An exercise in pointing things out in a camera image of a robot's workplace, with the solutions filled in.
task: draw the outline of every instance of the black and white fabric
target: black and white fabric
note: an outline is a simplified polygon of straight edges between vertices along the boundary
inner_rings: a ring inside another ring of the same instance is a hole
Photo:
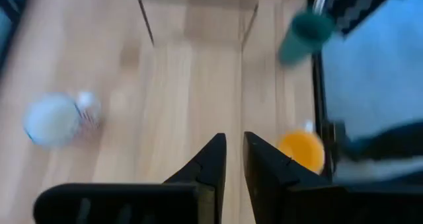
[[[347,36],[386,0],[326,0],[325,11]]]

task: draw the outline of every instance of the wood grain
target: wood grain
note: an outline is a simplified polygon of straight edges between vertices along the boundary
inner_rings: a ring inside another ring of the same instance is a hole
[[[284,69],[275,56],[305,0],[259,1],[241,53],[252,11],[147,0],[153,47],[136,0],[30,0],[0,87],[0,222],[32,223],[37,195],[64,182],[162,182],[224,132],[223,223],[254,223],[243,132],[276,144],[314,118],[309,59]],[[81,90],[100,97],[102,131],[61,149],[32,144],[29,104]]]

